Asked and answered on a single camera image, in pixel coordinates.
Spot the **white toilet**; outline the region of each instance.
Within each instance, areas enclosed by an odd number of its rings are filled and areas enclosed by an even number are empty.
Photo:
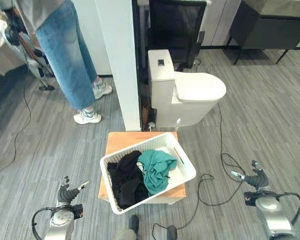
[[[150,50],[148,58],[151,105],[157,109],[158,128],[197,124],[226,93],[225,84],[216,76],[174,71],[168,50]]]

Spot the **chair backrest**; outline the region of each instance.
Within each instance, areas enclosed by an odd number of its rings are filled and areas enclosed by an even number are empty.
[[[205,1],[149,0],[154,37],[186,36],[195,42],[200,30]]]

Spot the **white plastic basket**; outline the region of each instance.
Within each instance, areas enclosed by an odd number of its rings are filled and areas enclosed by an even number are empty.
[[[147,199],[138,202],[135,205],[132,205],[126,209],[121,209],[116,199],[114,198],[114,194],[112,191],[112,183],[111,183],[111,176],[107,171],[107,165],[108,163],[117,163],[119,162],[122,157],[126,154],[129,154],[132,151],[140,151],[144,152],[145,150],[162,150],[166,153],[174,156],[177,159],[177,166],[175,170],[169,172],[169,184],[166,187],[165,190],[148,197]],[[111,204],[111,208],[115,214],[123,214],[141,204],[144,204],[145,202],[157,197],[158,195],[167,192],[170,189],[173,189],[177,187],[178,185],[181,185],[196,176],[196,170],[193,167],[191,161],[189,160],[186,153],[183,151],[181,145],[177,141],[177,139],[173,136],[173,134],[166,132],[160,135],[157,135],[155,137],[152,137],[150,139],[147,139],[145,141],[142,141],[138,144],[126,147],[122,150],[116,151],[114,153],[111,153],[109,155],[104,156],[100,160],[100,167],[102,171],[102,175],[104,178],[104,183],[106,190],[108,192],[109,201]]]

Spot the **black office chair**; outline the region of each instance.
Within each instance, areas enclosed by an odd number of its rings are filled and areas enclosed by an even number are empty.
[[[174,64],[193,66],[204,38],[205,1],[150,0],[149,49],[168,49]]]

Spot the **white sneaker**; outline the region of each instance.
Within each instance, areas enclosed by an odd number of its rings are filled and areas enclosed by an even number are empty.
[[[89,117],[83,110],[78,110],[78,112],[78,114],[73,116],[75,122],[78,124],[97,124],[102,119],[101,115],[96,112],[94,112],[94,115],[91,117]]]
[[[94,84],[93,93],[95,99],[100,99],[103,95],[110,94],[111,92],[112,92],[112,86],[107,85],[105,82],[103,82],[100,85]]]

